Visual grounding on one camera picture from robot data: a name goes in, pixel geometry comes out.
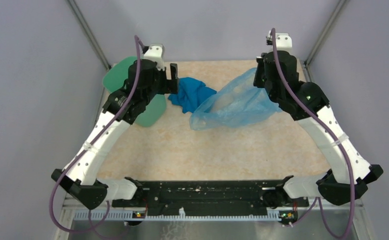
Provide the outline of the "light blue translucent plastic bag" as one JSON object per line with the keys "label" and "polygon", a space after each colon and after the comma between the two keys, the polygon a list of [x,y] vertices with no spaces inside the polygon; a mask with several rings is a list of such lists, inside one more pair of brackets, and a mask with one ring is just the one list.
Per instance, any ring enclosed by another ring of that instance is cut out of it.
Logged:
{"label": "light blue translucent plastic bag", "polygon": [[239,128],[267,120],[282,110],[263,88],[253,85],[256,68],[231,80],[208,97],[189,118],[190,128],[203,131],[218,127]]}

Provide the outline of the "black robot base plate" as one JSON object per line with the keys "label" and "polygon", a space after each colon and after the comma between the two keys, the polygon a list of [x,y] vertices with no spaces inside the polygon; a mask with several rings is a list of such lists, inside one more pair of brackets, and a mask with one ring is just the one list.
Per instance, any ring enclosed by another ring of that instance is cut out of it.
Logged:
{"label": "black robot base plate", "polygon": [[265,216],[279,207],[307,207],[306,197],[291,199],[283,180],[141,181],[130,200],[112,201],[114,208],[142,208],[149,217]]}

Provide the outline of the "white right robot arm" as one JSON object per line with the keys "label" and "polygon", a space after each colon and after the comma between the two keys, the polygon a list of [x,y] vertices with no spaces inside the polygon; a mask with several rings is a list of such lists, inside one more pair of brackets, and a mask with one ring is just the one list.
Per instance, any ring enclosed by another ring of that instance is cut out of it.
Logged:
{"label": "white right robot arm", "polygon": [[288,86],[312,115],[303,110],[285,88],[272,52],[262,53],[256,58],[253,85],[264,88],[269,99],[308,133],[330,169],[319,175],[286,177],[281,189],[275,193],[276,201],[289,206],[297,198],[320,197],[340,206],[352,201],[351,194],[356,200],[360,199],[367,192],[368,184],[383,174],[382,167],[370,164],[356,150],[338,124],[322,89],[316,83],[299,79],[296,57],[283,50],[277,54]]}

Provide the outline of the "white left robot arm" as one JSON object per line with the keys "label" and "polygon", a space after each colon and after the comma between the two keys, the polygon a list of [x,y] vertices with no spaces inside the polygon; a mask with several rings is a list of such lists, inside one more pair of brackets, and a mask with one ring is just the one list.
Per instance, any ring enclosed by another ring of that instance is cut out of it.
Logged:
{"label": "white left robot arm", "polygon": [[121,88],[112,92],[102,107],[98,120],[78,154],[63,169],[55,169],[52,179],[87,209],[104,202],[124,200],[136,207],[143,200],[142,185],[130,177],[98,179],[97,174],[106,156],[119,137],[142,114],[156,95],[176,94],[179,89],[178,65],[165,68],[156,61],[142,59],[128,67],[128,76]]}

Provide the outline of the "green plastic trash bin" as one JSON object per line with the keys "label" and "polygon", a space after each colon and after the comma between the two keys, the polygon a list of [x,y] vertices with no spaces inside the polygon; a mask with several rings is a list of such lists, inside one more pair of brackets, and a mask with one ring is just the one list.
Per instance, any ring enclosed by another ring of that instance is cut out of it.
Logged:
{"label": "green plastic trash bin", "polygon": [[[129,56],[112,65],[111,69],[102,80],[103,86],[109,94],[124,85],[124,80],[128,78],[128,68],[136,60],[136,56]],[[146,106],[145,111],[135,119],[134,123],[144,128],[151,127],[165,113],[166,108],[166,97],[164,95],[157,94]]]}

